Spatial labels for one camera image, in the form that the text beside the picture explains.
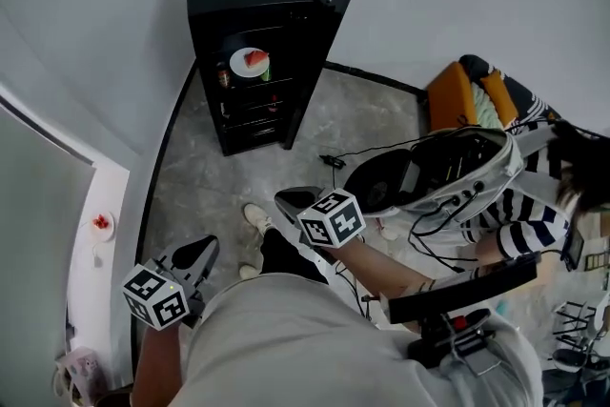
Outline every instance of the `red button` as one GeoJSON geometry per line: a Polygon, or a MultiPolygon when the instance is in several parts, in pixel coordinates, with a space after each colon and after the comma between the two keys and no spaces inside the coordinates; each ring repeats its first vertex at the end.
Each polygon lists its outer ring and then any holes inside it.
{"type": "Polygon", "coordinates": [[[468,322],[466,321],[466,317],[463,315],[458,315],[454,318],[454,328],[456,331],[461,331],[462,329],[466,329],[468,326],[468,322]]]}

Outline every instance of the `black cabinet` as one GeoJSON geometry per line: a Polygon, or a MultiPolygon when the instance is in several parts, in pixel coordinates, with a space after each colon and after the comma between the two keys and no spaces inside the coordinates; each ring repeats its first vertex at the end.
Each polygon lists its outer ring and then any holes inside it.
{"type": "Polygon", "coordinates": [[[222,152],[273,143],[289,150],[350,0],[187,1],[222,152]],[[231,57],[244,48],[267,52],[269,70],[249,78],[233,72],[231,57]],[[228,87],[220,71],[228,73],[228,87]]]}

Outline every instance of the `white sneaker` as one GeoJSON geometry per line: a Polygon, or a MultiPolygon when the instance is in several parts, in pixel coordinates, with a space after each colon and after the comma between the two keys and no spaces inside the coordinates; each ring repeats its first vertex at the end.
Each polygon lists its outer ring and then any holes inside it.
{"type": "Polygon", "coordinates": [[[252,265],[240,265],[239,266],[239,277],[242,280],[249,280],[260,275],[260,270],[252,265]]]}
{"type": "Polygon", "coordinates": [[[276,229],[267,213],[255,204],[246,204],[244,206],[244,216],[250,224],[258,229],[260,235],[265,235],[270,229],[276,229]]]}

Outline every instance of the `white cube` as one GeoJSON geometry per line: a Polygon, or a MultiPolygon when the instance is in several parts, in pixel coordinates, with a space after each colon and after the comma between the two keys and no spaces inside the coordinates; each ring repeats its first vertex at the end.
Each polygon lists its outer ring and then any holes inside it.
{"type": "Polygon", "coordinates": [[[366,224],[356,198],[342,189],[333,190],[297,216],[312,246],[340,248],[366,224]]]}
{"type": "Polygon", "coordinates": [[[142,265],[135,265],[123,280],[123,295],[132,314],[157,331],[189,313],[182,286],[142,265]]]}

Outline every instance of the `gray floor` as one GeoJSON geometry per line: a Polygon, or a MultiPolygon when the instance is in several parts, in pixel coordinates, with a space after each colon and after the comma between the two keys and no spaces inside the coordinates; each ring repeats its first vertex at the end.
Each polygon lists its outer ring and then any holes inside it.
{"type": "MultiPolygon", "coordinates": [[[[238,280],[238,263],[260,264],[257,250],[261,239],[242,217],[244,204],[255,202],[264,207],[279,230],[296,242],[296,231],[275,208],[275,193],[300,185],[330,187],[331,170],[322,164],[319,154],[359,151],[416,138],[420,135],[419,112],[416,99],[407,92],[324,71],[291,151],[270,146],[224,157],[196,76],[175,122],[156,184],[143,258],[158,254],[170,243],[191,242],[204,234],[217,235],[220,257],[202,289],[204,297],[211,298],[238,280]]],[[[357,163],[374,154],[346,157],[348,167],[337,172],[337,186],[357,163]]],[[[447,275],[446,269],[432,258],[415,253],[404,239],[383,240],[371,223],[364,235],[367,243],[422,273],[435,278],[447,275]]],[[[297,247],[316,262],[331,287],[355,308],[348,286],[335,276],[335,270],[311,250],[297,247]]],[[[558,264],[552,284],[502,298],[506,315],[545,360],[556,347],[550,334],[554,309],[563,300],[586,297],[599,290],[600,284],[601,273],[568,274],[558,264]]],[[[499,300],[500,297],[493,300],[491,305],[499,300]]],[[[390,327],[377,306],[372,315],[379,327],[390,327]]]]}

